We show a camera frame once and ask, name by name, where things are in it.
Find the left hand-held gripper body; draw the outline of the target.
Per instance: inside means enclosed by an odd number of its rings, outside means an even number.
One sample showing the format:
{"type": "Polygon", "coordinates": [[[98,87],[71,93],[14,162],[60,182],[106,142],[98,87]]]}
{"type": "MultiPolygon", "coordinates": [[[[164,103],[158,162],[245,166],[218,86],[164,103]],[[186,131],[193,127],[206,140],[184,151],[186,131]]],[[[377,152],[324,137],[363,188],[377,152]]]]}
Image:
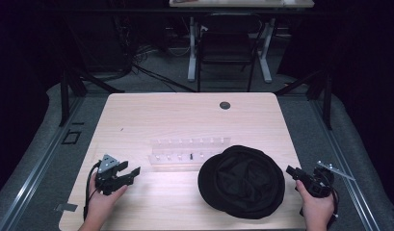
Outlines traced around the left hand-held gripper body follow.
{"type": "Polygon", "coordinates": [[[105,195],[110,195],[124,185],[130,186],[134,183],[134,180],[123,180],[123,175],[117,176],[117,173],[119,172],[117,171],[117,165],[119,163],[119,160],[108,154],[105,154],[103,159],[100,161],[95,178],[95,187],[105,195]]]}

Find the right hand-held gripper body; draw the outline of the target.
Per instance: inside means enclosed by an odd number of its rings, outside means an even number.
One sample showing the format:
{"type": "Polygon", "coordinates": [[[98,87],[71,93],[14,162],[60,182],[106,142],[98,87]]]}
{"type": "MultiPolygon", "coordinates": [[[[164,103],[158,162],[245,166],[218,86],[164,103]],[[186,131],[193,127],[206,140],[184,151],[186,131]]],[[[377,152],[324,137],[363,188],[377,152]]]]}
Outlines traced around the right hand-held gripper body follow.
{"type": "Polygon", "coordinates": [[[313,173],[306,173],[301,181],[306,190],[316,198],[328,197],[333,192],[335,176],[341,176],[354,181],[355,179],[344,171],[338,169],[333,164],[325,164],[318,161],[313,173]]]}

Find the black hat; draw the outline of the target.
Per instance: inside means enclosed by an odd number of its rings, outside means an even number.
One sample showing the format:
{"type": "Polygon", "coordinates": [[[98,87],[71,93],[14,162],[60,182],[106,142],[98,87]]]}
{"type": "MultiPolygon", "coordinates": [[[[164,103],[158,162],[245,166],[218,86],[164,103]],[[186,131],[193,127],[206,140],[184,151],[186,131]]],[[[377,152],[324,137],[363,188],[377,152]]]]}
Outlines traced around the black hat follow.
{"type": "Polygon", "coordinates": [[[199,170],[197,185],[208,205],[236,218],[268,217],[285,194],[285,179],[276,162],[243,145],[209,158],[199,170]]]}

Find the person's right hand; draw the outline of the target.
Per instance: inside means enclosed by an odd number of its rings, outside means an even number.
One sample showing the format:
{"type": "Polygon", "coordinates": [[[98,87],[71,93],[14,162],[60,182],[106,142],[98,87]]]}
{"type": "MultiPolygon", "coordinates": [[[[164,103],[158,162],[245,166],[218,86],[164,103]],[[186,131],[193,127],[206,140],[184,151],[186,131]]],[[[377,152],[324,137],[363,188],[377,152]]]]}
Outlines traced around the person's right hand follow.
{"type": "Polygon", "coordinates": [[[296,181],[296,187],[302,197],[302,213],[306,231],[328,231],[328,222],[334,212],[332,194],[328,197],[313,197],[302,181],[296,181]]]}

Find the person's left hand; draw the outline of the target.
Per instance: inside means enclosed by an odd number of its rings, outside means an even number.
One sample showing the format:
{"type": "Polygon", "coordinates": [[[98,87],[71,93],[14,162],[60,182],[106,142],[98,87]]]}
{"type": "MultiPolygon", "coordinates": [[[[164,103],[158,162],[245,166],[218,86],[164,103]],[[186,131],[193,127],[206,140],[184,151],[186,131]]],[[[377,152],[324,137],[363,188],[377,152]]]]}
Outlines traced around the person's left hand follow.
{"type": "Polygon", "coordinates": [[[90,181],[89,209],[84,223],[104,224],[112,214],[117,201],[124,195],[128,187],[126,185],[119,188],[110,195],[104,195],[95,187],[96,174],[94,173],[90,181]]]}

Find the grey tape strip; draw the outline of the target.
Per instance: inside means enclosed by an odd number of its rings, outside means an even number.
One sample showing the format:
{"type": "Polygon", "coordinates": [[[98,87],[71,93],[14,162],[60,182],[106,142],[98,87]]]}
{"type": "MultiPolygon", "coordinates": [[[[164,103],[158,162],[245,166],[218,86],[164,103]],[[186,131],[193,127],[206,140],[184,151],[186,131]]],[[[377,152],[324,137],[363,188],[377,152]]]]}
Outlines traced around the grey tape strip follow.
{"type": "Polygon", "coordinates": [[[55,207],[55,210],[57,212],[64,212],[64,211],[68,211],[68,212],[75,212],[77,209],[77,205],[75,204],[70,204],[70,203],[62,203],[62,204],[58,204],[55,207]]]}

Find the clear acrylic peg rack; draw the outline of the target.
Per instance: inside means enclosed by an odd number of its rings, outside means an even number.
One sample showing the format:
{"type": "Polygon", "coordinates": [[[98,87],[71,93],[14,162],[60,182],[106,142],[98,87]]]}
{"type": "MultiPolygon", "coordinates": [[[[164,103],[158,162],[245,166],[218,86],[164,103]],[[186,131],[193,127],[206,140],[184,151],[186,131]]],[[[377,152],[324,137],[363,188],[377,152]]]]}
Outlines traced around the clear acrylic peg rack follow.
{"type": "Polygon", "coordinates": [[[199,167],[211,157],[223,153],[231,138],[158,139],[151,141],[148,160],[153,167],[199,167]]]}

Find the black tape square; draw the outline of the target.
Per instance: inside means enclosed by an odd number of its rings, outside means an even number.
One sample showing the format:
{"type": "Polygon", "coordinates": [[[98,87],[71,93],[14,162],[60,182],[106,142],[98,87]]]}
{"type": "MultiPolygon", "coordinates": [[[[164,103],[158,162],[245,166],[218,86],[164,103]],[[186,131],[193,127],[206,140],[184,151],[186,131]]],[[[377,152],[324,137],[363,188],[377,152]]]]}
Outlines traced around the black tape square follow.
{"type": "Polygon", "coordinates": [[[68,130],[62,140],[62,144],[76,144],[79,141],[80,136],[81,136],[80,131],[68,130]]]}

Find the black chair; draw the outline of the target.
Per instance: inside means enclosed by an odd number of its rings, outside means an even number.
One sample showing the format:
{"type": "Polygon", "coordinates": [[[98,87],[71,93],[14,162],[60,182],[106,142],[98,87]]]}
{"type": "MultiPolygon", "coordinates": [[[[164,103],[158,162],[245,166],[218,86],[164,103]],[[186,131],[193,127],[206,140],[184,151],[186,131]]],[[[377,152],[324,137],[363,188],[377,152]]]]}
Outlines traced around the black chair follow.
{"type": "Polygon", "coordinates": [[[197,91],[201,90],[201,68],[205,65],[250,66],[247,91],[250,91],[257,50],[265,24],[255,13],[210,13],[199,21],[197,44],[197,91]]]}

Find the white-legged desk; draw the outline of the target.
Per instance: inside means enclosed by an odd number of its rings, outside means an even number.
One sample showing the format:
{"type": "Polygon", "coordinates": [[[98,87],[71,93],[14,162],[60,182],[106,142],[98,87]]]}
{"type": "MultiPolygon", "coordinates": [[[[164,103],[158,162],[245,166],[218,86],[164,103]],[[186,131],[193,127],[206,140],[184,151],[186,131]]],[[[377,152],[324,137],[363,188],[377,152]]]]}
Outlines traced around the white-legged desk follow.
{"type": "MultiPolygon", "coordinates": [[[[172,8],[238,8],[254,10],[295,10],[296,12],[314,7],[313,0],[169,0],[172,8]]],[[[264,44],[258,52],[263,79],[270,84],[273,79],[267,63],[267,53],[276,26],[274,18],[265,23],[262,38],[264,44]]]]}

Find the aluminium floor rail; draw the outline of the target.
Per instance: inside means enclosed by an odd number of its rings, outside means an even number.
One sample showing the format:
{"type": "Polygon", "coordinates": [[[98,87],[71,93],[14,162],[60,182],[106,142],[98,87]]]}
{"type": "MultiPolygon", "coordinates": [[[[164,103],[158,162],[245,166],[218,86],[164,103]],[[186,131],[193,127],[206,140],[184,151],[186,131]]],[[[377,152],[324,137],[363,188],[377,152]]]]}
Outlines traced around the aluminium floor rail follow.
{"type": "Polygon", "coordinates": [[[61,102],[51,99],[45,117],[12,175],[0,191],[0,231],[13,229],[29,205],[46,171],[53,162],[55,150],[78,114],[84,98],[71,100],[69,116],[60,126],[61,102]]]}
{"type": "Polygon", "coordinates": [[[330,130],[323,120],[323,109],[317,102],[312,100],[309,101],[309,105],[328,139],[332,148],[332,156],[335,161],[334,164],[326,164],[322,161],[318,161],[317,164],[321,167],[329,168],[332,172],[341,177],[365,231],[381,231],[371,208],[367,203],[364,193],[358,185],[358,180],[355,179],[355,176],[348,165],[343,150],[334,135],[334,131],[330,130]]]}

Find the black metal frame stand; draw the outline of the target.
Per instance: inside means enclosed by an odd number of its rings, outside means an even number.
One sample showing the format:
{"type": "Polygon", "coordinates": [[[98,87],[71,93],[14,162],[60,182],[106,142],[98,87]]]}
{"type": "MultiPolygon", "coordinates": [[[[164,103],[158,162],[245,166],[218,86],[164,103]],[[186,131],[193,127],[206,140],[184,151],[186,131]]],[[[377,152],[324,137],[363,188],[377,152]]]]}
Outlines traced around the black metal frame stand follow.
{"type": "Polygon", "coordinates": [[[85,97],[88,93],[83,81],[89,81],[96,86],[108,91],[109,93],[122,93],[122,90],[118,90],[100,79],[97,79],[87,71],[83,71],[79,68],[68,68],[64,71],[62,80],[60,82],[61,86],[61,106],[62,106],[62,116],[60,126],[64,126],[70,117],[70,105],[69,105],[69,91],[72,92],[77,97],[85,97]]]}
{"type": "Polygon", "coordinates": [[[298,79],[293,83],[288,84],[284,88],[275,91],[275,95],[284,95],[303,84],[309,84],[305,94],[308,100],[317,100],[321,94],[323,95],[322,120],[327,128],[331,130],[332,127],[330,123],[330,112],[332,99],[332,77],[328,70],[316,70],[304,78],[298,79]]]}

